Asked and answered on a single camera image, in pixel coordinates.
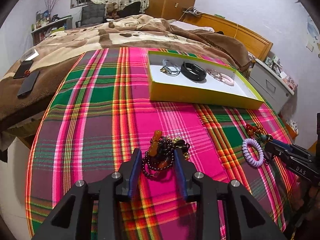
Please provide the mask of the red gold knot ornament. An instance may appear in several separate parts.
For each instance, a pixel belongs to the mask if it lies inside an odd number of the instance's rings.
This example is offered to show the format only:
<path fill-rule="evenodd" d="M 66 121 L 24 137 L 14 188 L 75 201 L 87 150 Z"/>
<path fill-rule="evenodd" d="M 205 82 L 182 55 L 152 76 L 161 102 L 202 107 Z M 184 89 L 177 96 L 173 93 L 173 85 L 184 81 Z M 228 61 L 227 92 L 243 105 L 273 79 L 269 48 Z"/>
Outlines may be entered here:
<path fill-rule="evenodd" d="M 264 129 L 259 125 L 253 126 L 253 125 L 247 123 L 245 126 L 245 130 L 246 130 L 247 135 L 250 138 L 255 138 L 255 139 L 258 139 L 265 134 Z"/>

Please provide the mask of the black smart wristband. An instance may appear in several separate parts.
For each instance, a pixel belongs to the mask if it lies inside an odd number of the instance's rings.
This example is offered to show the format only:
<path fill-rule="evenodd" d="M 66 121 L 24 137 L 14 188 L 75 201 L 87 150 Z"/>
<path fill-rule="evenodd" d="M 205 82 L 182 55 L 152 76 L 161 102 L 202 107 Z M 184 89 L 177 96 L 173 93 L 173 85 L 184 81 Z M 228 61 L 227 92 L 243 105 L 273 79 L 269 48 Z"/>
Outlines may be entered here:
<path fill-rule="evenodd" d="M 200 66 L 190 62 L 183 62 L 181 73 L 192 81 L 203 81 L 206 78 L 206 71 Z"/>

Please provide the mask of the orange basket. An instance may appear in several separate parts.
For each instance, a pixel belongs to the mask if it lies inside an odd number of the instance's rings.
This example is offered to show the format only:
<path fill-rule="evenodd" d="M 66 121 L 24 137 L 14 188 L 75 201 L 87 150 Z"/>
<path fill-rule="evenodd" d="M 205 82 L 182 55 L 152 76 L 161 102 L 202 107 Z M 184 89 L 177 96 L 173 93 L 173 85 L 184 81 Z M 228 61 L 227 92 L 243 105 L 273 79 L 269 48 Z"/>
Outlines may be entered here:
<path fill-rule="evenodd" d="M 296 137 L 298 137 L 299 135 L 297 123 L 290 119 L 290 120 L 285 120 L 285 125 L 292 140 L 295 140 Z"/>

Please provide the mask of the grey bedside drawer cabinet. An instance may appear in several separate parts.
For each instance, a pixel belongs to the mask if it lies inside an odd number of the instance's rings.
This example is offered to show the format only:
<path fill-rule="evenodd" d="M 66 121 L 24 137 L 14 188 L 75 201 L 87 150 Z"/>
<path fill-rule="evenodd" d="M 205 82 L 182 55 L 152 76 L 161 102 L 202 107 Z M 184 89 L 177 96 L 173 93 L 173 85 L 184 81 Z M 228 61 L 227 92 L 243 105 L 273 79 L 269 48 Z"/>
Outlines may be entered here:
<path fill-rule="evenodd" d="M 295 94 L 280 76 L 259 59 L 255 59 L 248 80 L 277 114 Z"/>

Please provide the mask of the plaid pink green tablecloth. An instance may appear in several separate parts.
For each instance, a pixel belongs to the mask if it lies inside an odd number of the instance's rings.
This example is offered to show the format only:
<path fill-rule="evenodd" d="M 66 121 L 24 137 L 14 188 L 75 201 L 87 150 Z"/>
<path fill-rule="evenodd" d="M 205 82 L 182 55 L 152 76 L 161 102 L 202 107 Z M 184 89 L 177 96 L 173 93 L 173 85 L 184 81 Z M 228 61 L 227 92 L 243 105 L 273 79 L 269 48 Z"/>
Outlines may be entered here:
<path fill-rule="evenodd" d="M 285 230 L 292 214 L 296 176 L 279 159 L 260 167 L 242 153 L 245 126 L 261 126 L 289 142 L 284 124 L 269 106 L 240 109 L 177 102 L 152 102 L 149 50 L 101 49 L 83 53 L 59 85 L 31 148 L 26 215 L 32 235 L 78 180 L 99 181 L 143 154 L 133 200 L 121 204 L 128 239 L 192 239 L 195 204 L 187 204 L 174 180 L 173 153 L 221 182 L 240 181 Z"/>

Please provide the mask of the yellow shallow cardboard box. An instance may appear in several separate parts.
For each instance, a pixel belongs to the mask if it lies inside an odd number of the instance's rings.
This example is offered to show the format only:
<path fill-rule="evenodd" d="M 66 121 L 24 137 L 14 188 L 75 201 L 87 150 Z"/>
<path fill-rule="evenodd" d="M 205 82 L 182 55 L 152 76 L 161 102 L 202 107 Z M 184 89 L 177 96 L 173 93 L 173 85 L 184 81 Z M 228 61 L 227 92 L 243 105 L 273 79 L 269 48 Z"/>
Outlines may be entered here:
<path fill-rule="evenodd" d="M 236 69 L 174 53 L 150 51 L 152 101 L 186 102 L 258 109 L 264 100 Z"/>

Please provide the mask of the wooden bed headboard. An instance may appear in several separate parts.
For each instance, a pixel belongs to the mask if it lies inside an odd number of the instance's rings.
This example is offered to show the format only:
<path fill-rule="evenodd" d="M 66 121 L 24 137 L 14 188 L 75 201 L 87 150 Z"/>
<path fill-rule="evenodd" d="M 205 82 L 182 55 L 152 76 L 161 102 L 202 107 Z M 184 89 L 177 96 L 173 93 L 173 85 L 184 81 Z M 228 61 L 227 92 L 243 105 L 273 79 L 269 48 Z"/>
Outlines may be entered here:
<path fill-rule="evenodd" d="M 212 27 L 215 31 L 222 31 L 226 36 L 242 42 L 247 50 L 257 59 L 264 61 L 273 43 L 256 32 L 232 21 L 209 14 L 194 16 L 185 14 L 183 22 L 199 27 Z"/>

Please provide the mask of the black smartphone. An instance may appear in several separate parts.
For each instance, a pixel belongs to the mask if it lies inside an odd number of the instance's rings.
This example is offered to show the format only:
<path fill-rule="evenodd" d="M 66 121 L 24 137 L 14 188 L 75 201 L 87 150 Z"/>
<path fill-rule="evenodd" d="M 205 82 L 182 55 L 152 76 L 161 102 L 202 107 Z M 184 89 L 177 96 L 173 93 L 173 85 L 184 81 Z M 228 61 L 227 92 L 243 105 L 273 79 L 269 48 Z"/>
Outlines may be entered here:
<path fill-rule="evenodd" d="M 18 98 L 22 98 L 22 97 L 28 95 L 33 90 L 33 87 L 36 83 L 36 80 L 37 80 L 39 74 L 40 74 L 39 70 L 33 71 L 29 74 L 28 77 L 25 78 L 25 80 L 23 81 L 23 83 L 20 87 L 20 90 L 17 93 Z"/>

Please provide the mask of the brown plush blanket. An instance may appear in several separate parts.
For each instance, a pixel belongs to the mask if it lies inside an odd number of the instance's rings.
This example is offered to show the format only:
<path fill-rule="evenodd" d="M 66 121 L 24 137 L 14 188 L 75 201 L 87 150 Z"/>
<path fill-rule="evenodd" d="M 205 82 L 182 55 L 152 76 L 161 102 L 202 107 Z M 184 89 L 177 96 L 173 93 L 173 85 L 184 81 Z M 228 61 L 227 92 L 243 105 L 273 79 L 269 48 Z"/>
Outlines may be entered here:
<path fill-rule="evenodd" d="M 162 18 L 135 15 L 92 27 L 58 31 L 34 46 L 38 56 L 30 71 L 40 74 L 33 92 L 24 99 L 17 93 L 23 82 L 14 75 L 16 61 L 1 78 L 1 131 L 47 108 L 58 86 L 87 51 L 119 48 L 160 48 L 221 59 L 240 72 L 249 68 L 246 47 L 237 39 L 203 29 L 184 30 Z"/>

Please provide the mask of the dark phone with red charm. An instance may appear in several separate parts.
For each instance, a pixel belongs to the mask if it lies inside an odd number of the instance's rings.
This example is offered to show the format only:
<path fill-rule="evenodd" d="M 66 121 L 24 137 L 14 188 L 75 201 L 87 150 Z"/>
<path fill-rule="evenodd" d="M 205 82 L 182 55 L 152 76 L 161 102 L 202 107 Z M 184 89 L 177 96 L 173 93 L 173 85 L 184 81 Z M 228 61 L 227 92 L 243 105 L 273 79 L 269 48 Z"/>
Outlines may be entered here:
<path fill-rule="evenodd" d="M 27 77 L 30 74 L 30 68 L 33 64 L 33 60 L 25 60 L 23 61 L 19 68 L 17 69 L 13 79 L 21 79 Z"/>

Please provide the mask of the white paper card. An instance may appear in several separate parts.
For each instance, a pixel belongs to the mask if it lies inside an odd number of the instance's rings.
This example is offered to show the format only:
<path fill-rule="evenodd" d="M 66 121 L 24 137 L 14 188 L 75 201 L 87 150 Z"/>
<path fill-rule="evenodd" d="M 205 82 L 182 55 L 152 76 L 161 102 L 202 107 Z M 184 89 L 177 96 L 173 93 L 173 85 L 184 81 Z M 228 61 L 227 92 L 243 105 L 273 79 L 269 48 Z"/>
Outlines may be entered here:
<path fill-rule="evenodd" d="M 37 50 L 35 48 L 31 48 L 28 51 L 26 51 L 20 58 L 20 61 L 30 61 L 34 58 L 36 58 L 37 56 L 39 56 L 39 53 L 37 52 Z"/>

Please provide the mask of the white desk shelf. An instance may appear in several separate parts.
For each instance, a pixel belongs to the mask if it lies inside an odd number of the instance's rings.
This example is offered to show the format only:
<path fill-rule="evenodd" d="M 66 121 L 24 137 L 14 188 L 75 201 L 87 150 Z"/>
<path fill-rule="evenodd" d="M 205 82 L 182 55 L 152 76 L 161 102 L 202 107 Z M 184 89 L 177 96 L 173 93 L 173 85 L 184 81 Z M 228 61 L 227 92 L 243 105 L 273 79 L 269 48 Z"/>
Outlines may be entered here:
<path fill-rule="evenodd" d="M 51 22 L 39 29 L 33 30 L 31 36 L 33 38 L 33 45 L 39 44 L 45 38 L 47 38 L 51 33 L 61 30 L 67 30 L 72 28 L 72 16 L 61 18 L 57 21 Z"/>

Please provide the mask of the black office chair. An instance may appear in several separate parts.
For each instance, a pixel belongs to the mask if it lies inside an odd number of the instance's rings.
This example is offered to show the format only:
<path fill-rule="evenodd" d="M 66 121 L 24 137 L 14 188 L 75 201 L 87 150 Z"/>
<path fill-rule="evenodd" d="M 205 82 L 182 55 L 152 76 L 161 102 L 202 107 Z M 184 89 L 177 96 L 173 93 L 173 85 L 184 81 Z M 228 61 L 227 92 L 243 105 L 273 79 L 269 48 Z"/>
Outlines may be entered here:
<path fill-rule="evenodd" d="M 105 6 L 103 4 L 92 4 L 82 7 L 80 18 L 75 23 L 77 28 L 104 23 Z"/>

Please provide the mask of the brown teddy bear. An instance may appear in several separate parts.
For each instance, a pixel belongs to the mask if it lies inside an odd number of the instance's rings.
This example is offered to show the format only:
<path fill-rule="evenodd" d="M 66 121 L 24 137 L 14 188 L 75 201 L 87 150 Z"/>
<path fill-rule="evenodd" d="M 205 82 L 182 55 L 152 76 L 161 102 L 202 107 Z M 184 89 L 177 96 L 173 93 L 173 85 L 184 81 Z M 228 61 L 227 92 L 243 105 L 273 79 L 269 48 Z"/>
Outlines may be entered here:
<path fill-rule="evenodd" d="M 118 5 L 116 2 L 107 2 L 105 5 L 105 18 L 113 20 L 119 19 L 117 9 Z"/>

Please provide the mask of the cartoon couple wall sticker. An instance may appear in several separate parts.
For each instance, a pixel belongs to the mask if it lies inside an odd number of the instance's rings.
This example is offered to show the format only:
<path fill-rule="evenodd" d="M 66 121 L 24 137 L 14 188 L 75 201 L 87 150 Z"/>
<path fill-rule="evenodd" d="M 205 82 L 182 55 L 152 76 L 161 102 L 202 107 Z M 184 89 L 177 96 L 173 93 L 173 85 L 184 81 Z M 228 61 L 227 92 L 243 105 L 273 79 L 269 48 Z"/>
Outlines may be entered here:
<path fill-rule="evenodd" d="M 307 36 L 307 48 L 319 57 L 319 30 L 310 15 L 307 17 Z"/>

